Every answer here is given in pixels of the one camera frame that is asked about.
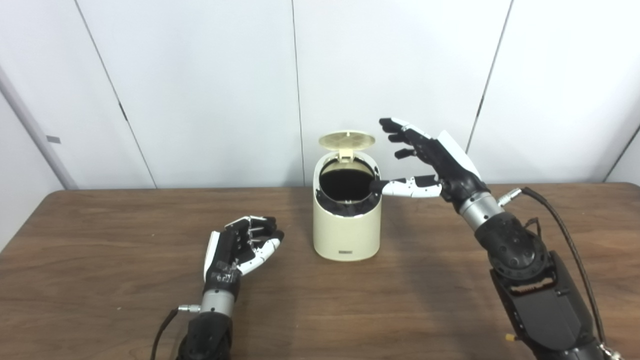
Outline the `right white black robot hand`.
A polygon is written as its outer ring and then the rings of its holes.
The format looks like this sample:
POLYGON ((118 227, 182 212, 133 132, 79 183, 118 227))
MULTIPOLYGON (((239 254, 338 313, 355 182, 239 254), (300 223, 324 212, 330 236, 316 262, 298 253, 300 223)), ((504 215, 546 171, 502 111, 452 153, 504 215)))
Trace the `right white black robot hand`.
POLYGON ((397 159, 416 157, 431 166, 434 175, 421 175, 393 180, 373 180, 373 194, 405 198, 442 198, 459 212, 464 203, 489 192, 470 157, 448 132, 431 137, 415 125, 397 118, 380 118, 379 124, 393 143, 403 142, 408 148, 394 153, 397 159))

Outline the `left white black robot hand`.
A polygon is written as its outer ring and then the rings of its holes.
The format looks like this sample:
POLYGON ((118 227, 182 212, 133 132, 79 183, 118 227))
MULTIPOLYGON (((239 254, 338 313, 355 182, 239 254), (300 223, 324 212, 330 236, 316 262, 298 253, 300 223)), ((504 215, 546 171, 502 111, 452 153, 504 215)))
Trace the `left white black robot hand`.
POLYGON ((226 291, 238 297, 242 276, 274 255, 285 234, 271 216, 247 215, 212 231, 206 248, 203 291, 226 291))

